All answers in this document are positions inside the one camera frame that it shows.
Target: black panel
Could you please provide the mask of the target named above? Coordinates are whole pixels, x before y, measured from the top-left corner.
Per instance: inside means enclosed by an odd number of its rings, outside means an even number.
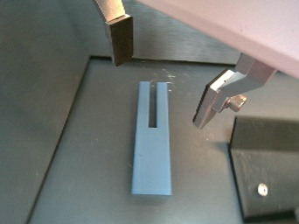
[[[299,122],[239,117],[229,157],[244,221],[295,217],[299,206]],[[267,186],[267,196],[258,186]]]

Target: screw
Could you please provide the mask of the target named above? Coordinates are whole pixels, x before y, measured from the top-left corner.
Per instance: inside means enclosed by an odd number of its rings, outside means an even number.
[[[235,112],[239,112],[247,99],[248,98],[243,94],[229,97],[227,101],[227,107],[231,108]]]
[[[259,184],[258,185],[258,188],[256,188],[256,191],[258,191],[258,194],[262,196],[262,197],[266,197],[267,196],[267,185],[266,184]]]

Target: table surface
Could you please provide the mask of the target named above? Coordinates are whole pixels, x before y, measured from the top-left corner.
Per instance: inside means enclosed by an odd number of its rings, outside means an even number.
[[[89,62],[31,223],[243,223],[228,157],[236,114],[223,111],[203,130],[192,125],[204,86],[223,69]],[[168,82],[172,196],[131,194],[139,81]],[[298,121],[298,96],[299,80],[278,73],[237,114]]]

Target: blue plastic block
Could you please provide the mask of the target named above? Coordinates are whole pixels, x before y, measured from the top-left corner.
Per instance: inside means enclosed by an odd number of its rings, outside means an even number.
[[[139,84],[135,133],[133,194],[172,194],[168,90],[167,83],[156,85],[156,128],[148,127],[149,82]]]

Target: metal wall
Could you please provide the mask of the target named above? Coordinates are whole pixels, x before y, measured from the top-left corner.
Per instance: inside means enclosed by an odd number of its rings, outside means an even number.
[[[25,223],[88,62],[65,1],[0,1],[0,222]]]
[[[135,0],[124,0],[125,13],[135,18],[135,58],[149,60],[188,60],[235,64],[239,52]],[[92,1],[75,1],[73,11],[80,22],[92,55],[108,56],[108,40],[99,12]]]

